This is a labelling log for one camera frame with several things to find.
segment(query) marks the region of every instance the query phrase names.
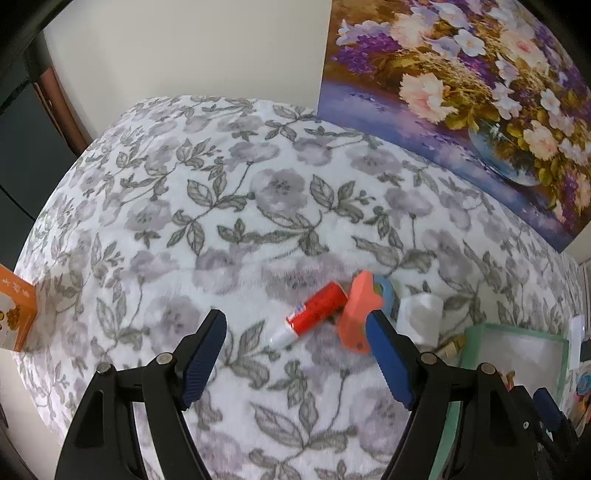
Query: orange box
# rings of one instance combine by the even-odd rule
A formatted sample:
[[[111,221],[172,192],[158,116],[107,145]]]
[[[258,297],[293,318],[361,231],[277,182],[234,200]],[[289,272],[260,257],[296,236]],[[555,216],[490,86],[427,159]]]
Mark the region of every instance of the orange box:
[[[20,352],[35,315],[35,287],[0,265],[0,348]]]

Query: canvas painting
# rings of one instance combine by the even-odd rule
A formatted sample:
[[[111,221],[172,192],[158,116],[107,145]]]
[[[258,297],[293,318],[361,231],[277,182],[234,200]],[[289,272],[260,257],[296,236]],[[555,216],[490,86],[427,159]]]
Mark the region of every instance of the canvas painting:
[[[318,115],[448,168],[559,252],[591,219],[591,93],[514,0],[333,0]]]

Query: floral blanket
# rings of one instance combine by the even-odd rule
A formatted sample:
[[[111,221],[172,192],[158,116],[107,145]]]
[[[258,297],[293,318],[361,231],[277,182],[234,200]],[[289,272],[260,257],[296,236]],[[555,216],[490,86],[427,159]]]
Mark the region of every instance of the floral blanket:
[[[330,322],[266,345],[296,304],[361,269],[399,297],[445,299],[442,342],[480,322],[561,333],[580,310],[574,261],[436,164],[295,106],[146,100],[78,159],[31,231],[16,273],[39,315],[19,371],[63,439],[100,361],[145,365],[220,308],[226,342],[186,414],[214,477],[379,479],[408,413],[373,358]]]

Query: white cap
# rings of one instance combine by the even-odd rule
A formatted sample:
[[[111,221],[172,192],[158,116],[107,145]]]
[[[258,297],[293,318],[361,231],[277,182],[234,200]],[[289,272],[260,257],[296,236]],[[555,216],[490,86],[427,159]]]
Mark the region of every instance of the white cap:
[[[298,335],[293,331],[291,325],[287,322],[283,322],[281,327],[275,330],[275,332],[269,337],[268,345],[273,350],[282,350],[297,339]]]

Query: red glue stick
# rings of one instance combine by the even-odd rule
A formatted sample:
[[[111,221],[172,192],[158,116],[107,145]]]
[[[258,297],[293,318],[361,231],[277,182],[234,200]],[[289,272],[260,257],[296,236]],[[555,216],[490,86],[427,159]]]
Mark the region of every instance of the red glue stick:
[[[336,282],[330,282],[312,295],[306,302],[297,306],[289,315],[281,328],[269,338],[269,346],[280,350],[293,343],[322,320],[326,320],[336,310],[344,308],[347,295]]]

